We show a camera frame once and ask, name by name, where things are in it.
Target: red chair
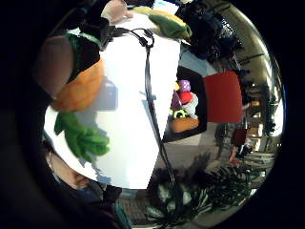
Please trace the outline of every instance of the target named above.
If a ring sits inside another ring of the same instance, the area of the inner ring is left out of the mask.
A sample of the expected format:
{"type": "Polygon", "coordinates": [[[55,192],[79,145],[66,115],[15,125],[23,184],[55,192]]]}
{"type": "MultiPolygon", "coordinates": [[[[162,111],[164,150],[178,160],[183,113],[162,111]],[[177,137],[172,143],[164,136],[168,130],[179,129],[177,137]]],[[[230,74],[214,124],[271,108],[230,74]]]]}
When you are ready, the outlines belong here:
{"type": "Polygon", "coordinates": [[[235,72],[226,71],[203,78],[207,98],[208,122],[240,122],[242,97],[235,72]]]}

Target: hand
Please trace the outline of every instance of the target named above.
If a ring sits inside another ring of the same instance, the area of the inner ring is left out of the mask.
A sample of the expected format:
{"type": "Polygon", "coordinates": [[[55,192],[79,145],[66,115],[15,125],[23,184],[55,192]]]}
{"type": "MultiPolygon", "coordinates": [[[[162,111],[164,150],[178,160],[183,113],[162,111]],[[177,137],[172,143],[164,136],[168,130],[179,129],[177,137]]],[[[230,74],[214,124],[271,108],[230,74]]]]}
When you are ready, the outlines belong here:
{"type": "Polygon", "coordinates": [[[53,98],[66,85],[73,69],[73,50],[65,36],[48,38],[33,67],[36,82],[53,98]]]}
{"type": "Polygon", "coordinates": [[[111,0],[106,4],[102,16],[108,18],[111,23],[117,23],[124,16],[131,18],[133,14],[127,10],[127,4],[123,0],[111,0]]]}
{"type": "Polygon", "coordinates": [[[48,154],[49,162],[53,171],[65,181],[73,189],[81,189],[88,186],[90,179],[78,174],[72,168],[70,168],[65,161],[54,153],[48,154]]]}

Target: orange vegetable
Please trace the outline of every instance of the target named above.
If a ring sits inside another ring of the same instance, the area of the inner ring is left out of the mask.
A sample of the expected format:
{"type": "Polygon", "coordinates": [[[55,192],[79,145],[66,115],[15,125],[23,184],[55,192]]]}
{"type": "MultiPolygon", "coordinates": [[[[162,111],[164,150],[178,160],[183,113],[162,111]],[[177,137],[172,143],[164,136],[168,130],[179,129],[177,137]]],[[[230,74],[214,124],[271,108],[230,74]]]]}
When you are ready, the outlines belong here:
{"type": "Polygon", "coordinates": [[[172,130],[175,133],[180,133],[196,128],[199,125],[199,119],[191,117],[176,118],[172,122],[172,130]]]}
{"type": "Polygon", "coordinates": [[[66,84],[51,106],[58,112],[85,110],[96,98],[103,78],[103,61],[100,59],[66,84]]]}

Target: black cord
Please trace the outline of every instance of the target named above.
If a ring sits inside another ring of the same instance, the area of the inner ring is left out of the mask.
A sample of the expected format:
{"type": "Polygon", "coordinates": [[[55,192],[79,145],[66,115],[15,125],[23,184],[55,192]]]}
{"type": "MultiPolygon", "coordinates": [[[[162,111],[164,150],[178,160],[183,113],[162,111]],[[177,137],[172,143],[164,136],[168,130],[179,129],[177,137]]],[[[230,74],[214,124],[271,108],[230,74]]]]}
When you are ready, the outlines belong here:
{"type": "MultiPolygon", "coordinates": [[[[141,46],[145,47],[145,49],[146,49],[145,93],[146,93],[147,102],[149,105],[150,115],[152,118],[153,134],[154,134],[154,137],[158,144],[159,154],[161,155],[161,158],[169,173],[171,185],[173,188],[173,196],[174,196],[175,203],[176,203],[176,208],[175,208],[175,211],[173,214],[173,220],[176,220],[179,217],[179,214],[181,212],[182,194],[181,194],[181,190],[179,189],[178,185],[175,182],[175,178],[173,175],[173,167],[168,159],[168,155],[167,155],[164,143],[163,143],[161,135],[160,135],[160,130],[159,130],[159,126],[157,123],[157,118],[156,118],[156,113],[155,113],[155,108],[154,108],[155,96],[152,93],[151,71],[150,71],[150,68],[151,68],[150,54],[151,54],[151,48],[153,47],[153,44],[154,44],[153,33],[150,30],[146,30],[143,28],[137,28],[137,29],[133,29],[133,30],[128,30],[125,28],[115,28],[112,36],[117,37],[117,36],[123,35],[124,33],[129,33],[129,34],[132,34],[133,36],[135,36],[138,39],[138,41],[140,42],[141,46]],[[152,42],[149,43],[148,40],[144,36],[139,35],[136,31],[143,31],[145,36],[149,37],[152,40],[152,42]]],[[[162,228],[165,228],[167,225],[168,225],[168,223],[162,225],[162,228]]]]}

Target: purple toy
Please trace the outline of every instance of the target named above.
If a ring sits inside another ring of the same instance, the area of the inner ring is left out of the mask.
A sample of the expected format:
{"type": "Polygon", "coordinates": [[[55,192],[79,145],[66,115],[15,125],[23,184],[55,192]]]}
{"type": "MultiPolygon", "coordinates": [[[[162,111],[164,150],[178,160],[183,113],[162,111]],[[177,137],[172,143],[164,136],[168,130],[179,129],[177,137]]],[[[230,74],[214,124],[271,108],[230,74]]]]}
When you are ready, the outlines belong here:
{"type": "Polygon", "coordinates": [[[189,80],[182,79],[179,80],[179,87],[180,92],[190,92],[191,91],[191,84],[189,80]]]}

